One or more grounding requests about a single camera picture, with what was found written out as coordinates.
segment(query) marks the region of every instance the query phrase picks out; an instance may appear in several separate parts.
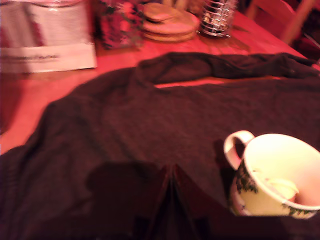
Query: wire basket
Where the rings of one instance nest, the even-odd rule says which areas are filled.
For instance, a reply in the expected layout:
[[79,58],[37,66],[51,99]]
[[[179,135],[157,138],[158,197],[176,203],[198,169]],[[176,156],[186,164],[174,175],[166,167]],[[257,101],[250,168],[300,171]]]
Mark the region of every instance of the wire basket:
[[229,37],[237,3],[238,0],[205,0],[201,31],[211,36]]

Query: teacup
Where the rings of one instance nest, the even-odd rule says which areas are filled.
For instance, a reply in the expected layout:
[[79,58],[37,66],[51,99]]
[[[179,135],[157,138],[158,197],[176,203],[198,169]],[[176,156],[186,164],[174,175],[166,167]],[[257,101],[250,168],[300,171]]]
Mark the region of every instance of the teacup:
[[[245,146],[241,158],[236,139]],[[223,147],[236,170],[229,197],[236,215],[307,219],[320,210],[320,152],[312,146],[288,135],[255,137],[242,130],[229,135]]]

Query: cup handle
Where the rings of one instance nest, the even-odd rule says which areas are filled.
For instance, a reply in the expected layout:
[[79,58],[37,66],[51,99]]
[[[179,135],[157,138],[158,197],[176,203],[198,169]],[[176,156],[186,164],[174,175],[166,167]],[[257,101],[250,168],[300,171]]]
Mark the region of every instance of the cup handle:
[[224,155],[234,170],[237,170],[241,163],[241,158],[238,156],[236,151],[236,139],[239,139],[244,146],[247,146],[248,143],[254,138],[255,136],[251,132],[241,130],[230,134],[225,139],[223,145]]

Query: cork coaster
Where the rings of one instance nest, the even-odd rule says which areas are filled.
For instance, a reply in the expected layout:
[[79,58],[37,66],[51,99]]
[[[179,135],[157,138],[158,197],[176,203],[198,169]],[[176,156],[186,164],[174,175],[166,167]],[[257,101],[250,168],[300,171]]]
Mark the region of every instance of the cork coaster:
[[144,36],[148,39],[161,41],[161,42],[182,42],[192,39],[196,35],[196,31],[189,32],[187,34],[160,34],[145,31]]
[[175,18],[180,12],[168,5],[150,2],[143,6],[143,14],[150,21],[161,23],[165,20]]
[[200,21],[187,11],[180,11],[175,17],[167,18],[161,23],[145,21],[143,29],[157,34],[187,34],[196,30]]

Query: wooden table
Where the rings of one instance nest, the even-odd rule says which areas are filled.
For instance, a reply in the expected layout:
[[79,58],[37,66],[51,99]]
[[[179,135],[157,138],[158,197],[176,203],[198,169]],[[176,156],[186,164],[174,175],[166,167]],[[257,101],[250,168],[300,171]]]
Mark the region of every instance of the wooden table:
[[[95,69],[2,74],[1,124],[5,132],[0,139],[1,153],[25,143],[37,126],[48,103],[62,98],[76,86],[100,74],[134,67],[141,60],[151,59],[168,52],[202,52],[213,55],[286,52],[303,57],[239,12],[235,15],[231,36],[231,38],[212,38],[197,35],[192,40],[179,43],[161,43],[146,39],[140,49],[104,50],[97,44],[97,68]],[[220,84],[227,81],[227,79],[210,77],[196,82],[179,83],[179,85]]]

